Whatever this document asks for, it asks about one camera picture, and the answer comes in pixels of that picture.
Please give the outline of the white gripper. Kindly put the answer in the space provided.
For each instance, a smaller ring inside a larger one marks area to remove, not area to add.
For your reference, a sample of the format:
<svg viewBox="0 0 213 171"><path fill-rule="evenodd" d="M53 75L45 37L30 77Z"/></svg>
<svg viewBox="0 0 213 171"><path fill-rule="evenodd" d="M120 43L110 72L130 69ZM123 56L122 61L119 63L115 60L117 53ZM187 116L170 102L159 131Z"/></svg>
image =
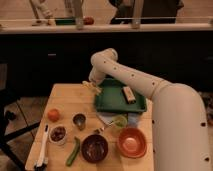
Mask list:
<svg viewBox="0 0 213 171"><path fill-rule="evenodd" d="M99 85L103 82L104 80L104 74L99 72L99 71L95 71L92 70L89 74L89 81L92 82L95 85Z"/></svg>

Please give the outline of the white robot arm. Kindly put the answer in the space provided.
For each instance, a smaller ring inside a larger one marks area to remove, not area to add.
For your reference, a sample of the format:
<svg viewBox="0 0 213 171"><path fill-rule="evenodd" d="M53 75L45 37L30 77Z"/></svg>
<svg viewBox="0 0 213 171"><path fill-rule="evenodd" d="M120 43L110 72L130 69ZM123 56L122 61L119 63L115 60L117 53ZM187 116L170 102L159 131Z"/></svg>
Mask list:
<svg viewBox="0 0 213 171"><path fill-rule="evenodd" d="M152 101L155 171L211 171L206 111L197 91L120 64L112 48L93 54L91 64L93 84L110 75Z"/></svg>

